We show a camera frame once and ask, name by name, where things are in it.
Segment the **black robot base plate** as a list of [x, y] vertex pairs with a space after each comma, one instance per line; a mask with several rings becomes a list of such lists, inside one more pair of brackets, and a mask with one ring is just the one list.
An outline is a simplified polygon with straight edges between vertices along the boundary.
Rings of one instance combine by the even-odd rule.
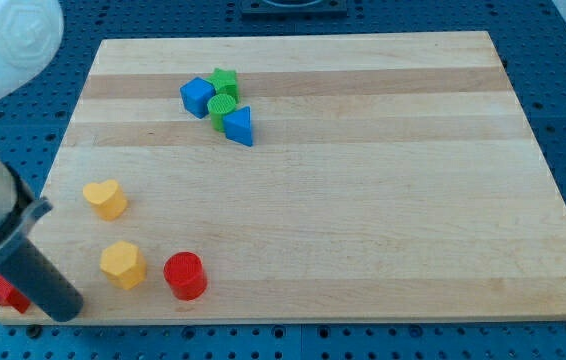
[[344, 16], [348, 0], [240, 0], [243, 17], [337, 15]]

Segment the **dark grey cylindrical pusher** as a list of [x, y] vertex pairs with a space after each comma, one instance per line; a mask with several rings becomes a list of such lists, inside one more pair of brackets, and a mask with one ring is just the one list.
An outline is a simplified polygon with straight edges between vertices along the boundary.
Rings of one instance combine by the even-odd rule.
[[29, 240], [0, 264], [0, 274], [56, 322], [76, 318], [83, 308], [79, 291]]

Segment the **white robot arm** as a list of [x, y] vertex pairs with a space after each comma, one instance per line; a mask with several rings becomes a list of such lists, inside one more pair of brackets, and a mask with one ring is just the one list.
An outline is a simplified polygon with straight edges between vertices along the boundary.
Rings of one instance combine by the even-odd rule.
[[[47, 67], [63, 31], [57, 1], [0, 0], [0, 99]], [[51, 209], [47, 198], [36, 197], [0, 160], [0, 275], [51, 319], [67, 322], [81, 312], [83, 298], [28, 238]]]

